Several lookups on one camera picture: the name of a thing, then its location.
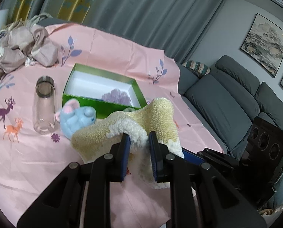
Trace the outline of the pink deer print tablecloth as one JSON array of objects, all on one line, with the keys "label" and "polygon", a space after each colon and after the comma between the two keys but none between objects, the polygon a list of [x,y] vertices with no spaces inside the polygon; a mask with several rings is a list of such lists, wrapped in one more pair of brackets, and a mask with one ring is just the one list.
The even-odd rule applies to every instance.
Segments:
[{"label": "pink deer print tablecloth", "polygon": [[112,227],[160,227],[170,185],[153,179],[150,131],[179,157],[222,151],[178,93],[178,65],[162,50],[79,24],[45,34],[59,65],[21,67],[0,89],[0,209],[16,225],[69,163],[94,161],[127,133],[125,179],[110,184]]}]

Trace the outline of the purple fluffy cloth in box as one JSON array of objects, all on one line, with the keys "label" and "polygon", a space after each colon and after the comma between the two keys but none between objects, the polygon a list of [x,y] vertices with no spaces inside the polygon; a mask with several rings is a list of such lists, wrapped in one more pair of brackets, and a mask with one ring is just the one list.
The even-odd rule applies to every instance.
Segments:
[{"label": "purple fluffy cloth in box", "polygon": [[101,99],[104,102],[131,106],[131,98],[129,97],[129,95],[119,89],[113,89],[109,93],[103,94]]}]

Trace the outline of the cream knitted fluffy cloth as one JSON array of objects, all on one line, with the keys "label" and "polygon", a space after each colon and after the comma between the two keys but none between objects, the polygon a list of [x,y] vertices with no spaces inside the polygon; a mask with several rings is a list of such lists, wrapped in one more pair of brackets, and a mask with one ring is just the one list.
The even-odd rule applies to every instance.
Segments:
[{"label": "cream knitted fluffy cloth", "polygon": [[133,178],[153,189],[168,188],[169,183],[156,183],[154,180],[149,134],[154,131],[159,143],[165,144],[171,153],[182,158],[184,154],[173,114],[174,107],[169,99],[155,98],[142,109],[117,111],[76,131],[71,137],[71,146],[84,163],[89,163],[108,153],[112,144],[121,141],[122,134],[125,133],[131,141],[128,169]]}]

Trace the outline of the crumpled beige cloth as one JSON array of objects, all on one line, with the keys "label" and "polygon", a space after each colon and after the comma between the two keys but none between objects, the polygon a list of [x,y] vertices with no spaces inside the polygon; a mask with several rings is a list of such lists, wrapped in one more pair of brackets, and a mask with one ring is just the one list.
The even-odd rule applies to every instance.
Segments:
[{"label": "crumpled beige cloth", "polygon": [[39,25],[51,17],[44,12],[26,21],[19,19],[0,30],[0,80],[22,65],[39,63],[51,67],[57,62],[58,47],[49,39],[45,27]]}]

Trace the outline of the framed landscape painting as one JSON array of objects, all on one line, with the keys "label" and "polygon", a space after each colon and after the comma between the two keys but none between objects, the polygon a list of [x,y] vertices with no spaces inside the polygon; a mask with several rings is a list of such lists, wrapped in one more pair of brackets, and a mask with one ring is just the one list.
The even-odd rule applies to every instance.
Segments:
[{"label": "framed landscape painting", "polygon": [[275,77],[283,60],[283,29],[257,13],[241,51]]}]

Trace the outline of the grey curtain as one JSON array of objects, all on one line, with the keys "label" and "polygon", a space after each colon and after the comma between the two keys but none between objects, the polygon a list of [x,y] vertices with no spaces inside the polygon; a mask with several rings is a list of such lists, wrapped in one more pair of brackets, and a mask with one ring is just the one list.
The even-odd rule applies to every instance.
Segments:
[{"label": "grey curtain", "polygon": [[[187,61],[226,0],[94,0],[82,23]],[[10,0],[2,0],[8,9]]]}]

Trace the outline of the clear glass bottle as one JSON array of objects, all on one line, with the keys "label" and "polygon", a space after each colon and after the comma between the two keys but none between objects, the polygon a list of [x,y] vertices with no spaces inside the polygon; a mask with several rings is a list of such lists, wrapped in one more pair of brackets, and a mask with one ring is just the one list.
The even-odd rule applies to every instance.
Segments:
[{"label": "clear glass bottle", "polygon": [[55,83],[50,76],[41,76],[33,100],[33,128],[47,135],[55,131]]}]

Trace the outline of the patterned throw pillow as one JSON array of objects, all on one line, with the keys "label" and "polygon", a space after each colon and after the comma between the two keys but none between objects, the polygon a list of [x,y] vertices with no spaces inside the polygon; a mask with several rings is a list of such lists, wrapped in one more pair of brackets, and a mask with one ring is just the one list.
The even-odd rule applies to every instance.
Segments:
[{"label": "patterned throw pillow", "polygon": [[198,61],[189,60],[187,62],[184,62],[182,65],[199,77],[205,76],[210,73],[210,68],[206,64]]}]

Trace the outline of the green cardboard box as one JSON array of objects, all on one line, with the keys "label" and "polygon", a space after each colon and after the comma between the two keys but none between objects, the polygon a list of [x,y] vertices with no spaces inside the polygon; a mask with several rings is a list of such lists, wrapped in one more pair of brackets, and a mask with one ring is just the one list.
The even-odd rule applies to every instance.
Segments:
[{"label": "green cardboard box", "polygon": [[[131,106],[104,102],[101,97],[113,89],[126,92],[131,98]],[[96,117],[103,119],[115,111],[126,108],[135,110],[147,105],[137,81],[117,73],[75,63],[62,93],[62,104],[75,98],[80,106],[95,108]]]}]

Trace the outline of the grey sofa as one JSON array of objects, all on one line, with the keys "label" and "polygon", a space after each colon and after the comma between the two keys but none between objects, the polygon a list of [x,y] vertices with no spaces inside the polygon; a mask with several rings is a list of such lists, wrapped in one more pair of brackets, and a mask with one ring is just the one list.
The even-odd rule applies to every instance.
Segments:
[{"label": "grey sofa", "polygon": [[[179,69],[180,95],[223,154],[241,159],[256,117],[283,130],[283,102],[267,83],[233,58],[222,56],[202,77],[182,64]],[[283,174],[275,188],[277,192],[261,208],[275,209],[283,204]]]}]

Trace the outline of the blue plush mouse toy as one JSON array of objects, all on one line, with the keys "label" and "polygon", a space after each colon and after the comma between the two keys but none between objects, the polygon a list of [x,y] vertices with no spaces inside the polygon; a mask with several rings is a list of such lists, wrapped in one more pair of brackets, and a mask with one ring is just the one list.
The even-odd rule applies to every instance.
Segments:
[{"label": "blue plush mouse toy", "polygon": [[79,101],[72,98],[56,112],[55,118],[60,123],[64,136],[71,139],[76,131],[96,122],[96,110],[89,106],[81,107]]}]

